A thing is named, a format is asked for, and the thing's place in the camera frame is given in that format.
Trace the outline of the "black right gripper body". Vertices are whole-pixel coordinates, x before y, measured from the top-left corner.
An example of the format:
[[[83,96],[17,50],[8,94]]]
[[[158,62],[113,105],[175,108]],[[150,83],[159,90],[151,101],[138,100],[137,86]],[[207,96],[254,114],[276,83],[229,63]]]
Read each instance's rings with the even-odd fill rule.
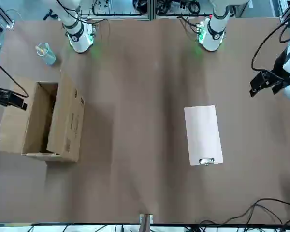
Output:
[[[0,89],[0,105],[1,106],[10,106],[9,98],[11,93],[9,91],[1,90]]]

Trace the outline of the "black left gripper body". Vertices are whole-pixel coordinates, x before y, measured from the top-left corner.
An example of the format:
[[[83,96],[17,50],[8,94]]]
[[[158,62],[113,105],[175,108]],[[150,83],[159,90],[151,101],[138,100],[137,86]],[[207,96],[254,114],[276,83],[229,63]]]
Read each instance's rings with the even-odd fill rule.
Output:
[[[290,85],[290,74],[284,70],[283,65],[290,59],[290,51],[285,49],[275,60],[272,73],[274,73],[273,84],[283,83]]]

